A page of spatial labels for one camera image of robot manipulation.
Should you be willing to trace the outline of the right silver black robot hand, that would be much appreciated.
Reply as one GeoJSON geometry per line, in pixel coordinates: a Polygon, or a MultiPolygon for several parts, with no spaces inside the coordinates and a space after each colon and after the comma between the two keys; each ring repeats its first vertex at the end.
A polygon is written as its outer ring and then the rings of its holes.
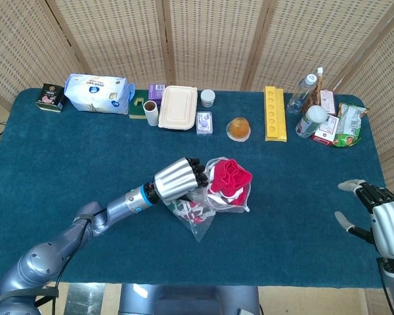
{"type": "Polygon", "coordinates": [[[342,182],[338,188],[358,197],[366,207],[371,222],[371,230],[367,231],[336,211],[334,214],[341,227],[347,233],[374,245],[383,258],[394,259],[394,193],[359,179],[342,182]]]}

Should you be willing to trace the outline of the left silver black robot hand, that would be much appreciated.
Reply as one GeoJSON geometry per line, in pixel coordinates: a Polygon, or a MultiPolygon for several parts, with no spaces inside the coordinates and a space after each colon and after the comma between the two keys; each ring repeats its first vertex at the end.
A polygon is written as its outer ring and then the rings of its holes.
{"type": "Polygon", "coordinates": [[[154,187],[162,200],[175,200],[208,185],[205,166],[198,158],[183,157],[154,176],[154,187]]]}

